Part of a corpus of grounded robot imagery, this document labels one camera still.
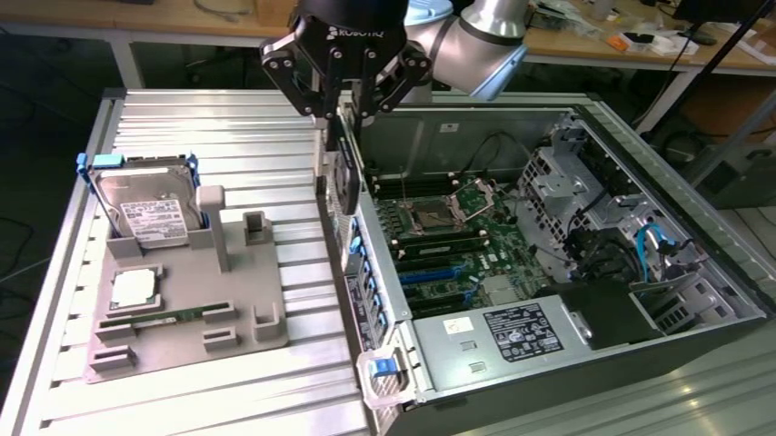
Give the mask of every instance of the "white component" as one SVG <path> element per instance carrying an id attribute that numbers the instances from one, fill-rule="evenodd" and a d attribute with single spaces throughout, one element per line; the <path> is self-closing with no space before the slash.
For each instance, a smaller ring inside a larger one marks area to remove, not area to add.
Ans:
<path id="1" fill-rule="evenodd" d="M 113 283 L 111 302 L 119 308 L 146 304 L 154 296 L 157 273 L 153 270 L 121 272 Z"/>
<path id="2" fill-rule="evenodd" d="M 455 134 L 459 132 L 459 123 L 445 123 L 440 126 L 441 134 Z"/>
<path id="3" fill-rule="evenodd" d="M 186 221 L 178 200 L 122 203 L 122 211 L 139 242 L 186 236 Z"/>
<path id="4" fill-rule="evenodd" d="M 456 318 L 455 320 L 445 320 L 443 323 L 445 324 L 445 331 L 448 334 L 472 332 L 475 330 L 472 319 L 468 316 L 464 318 Z"/>
<path id="5" fill-rule="evenodd" d="M 655 40 L 651 44 L 651 50 L 660 56 L 678 55 L 682 52 L 684 44 L 688 42 L 688 38 L 684 36 L 674 35 L 671 37 L 655 36 Z M 692 56 L 698 53 L 700 46 L 691 41 L 688 48 L 683 53 L 683 56 Z"/>

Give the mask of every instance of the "hard drive label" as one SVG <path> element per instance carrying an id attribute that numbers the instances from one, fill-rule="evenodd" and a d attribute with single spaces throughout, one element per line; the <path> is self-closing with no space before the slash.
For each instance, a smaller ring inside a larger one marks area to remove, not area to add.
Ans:
<path id="1" fill-rule="evenodd" d="M 122 203 L 133 234 L 145 243 L 186 236 L 186 221 L 178 200 Z"/>
<path id="2" fill-rule="evenodd" d="M 560 338 L 539 304 L 484 314 L 501 356 L 508 362 L 559 352 Z"/>

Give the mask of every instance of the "aluminum profile table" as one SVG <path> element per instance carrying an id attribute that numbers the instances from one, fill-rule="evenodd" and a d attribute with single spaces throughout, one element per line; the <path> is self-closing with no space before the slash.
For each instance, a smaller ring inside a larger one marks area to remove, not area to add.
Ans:
<path id="1" fill-rule="evenodd" d="M 320 134 L 276 92 L 130 91 L 103 100 L 91 154 L 192 151 L 202 183 L 228 189 L 225 222 L 253 210 L 273 220 L 292 342 L 274 351 L 85 383 L 109 220 L 79 181 L 0 434 L 369 433 L 316 203 Z"/>

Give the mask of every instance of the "circuit board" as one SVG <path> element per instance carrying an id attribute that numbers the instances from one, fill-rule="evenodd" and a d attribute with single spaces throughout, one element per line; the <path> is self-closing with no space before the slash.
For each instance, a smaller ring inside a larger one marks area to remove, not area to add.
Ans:
<path id="1" fill-rule="evenodd" d="M 528 300 L 551 284 L 516 225 L 515 198 L 473 180 L 455 195 L 376 200 L 389 246 L 401 243 L 395 263 L 416 318 Z"/>

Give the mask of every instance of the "orange object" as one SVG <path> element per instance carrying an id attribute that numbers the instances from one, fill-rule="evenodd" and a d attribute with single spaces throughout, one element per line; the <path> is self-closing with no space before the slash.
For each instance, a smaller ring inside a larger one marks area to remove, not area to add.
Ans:
<path id="1" fill-rule="evenodd" d="M 612 35 L 608 39 L 607 39 L 607 44 L 610 44 L 612 47 L 615 47 L 618 50 L 620 50 L 622 52 L 628 50 L 628 47 L 631 46 L 624 40 L 623 37 L 620 37 L 620 35 Z"/>

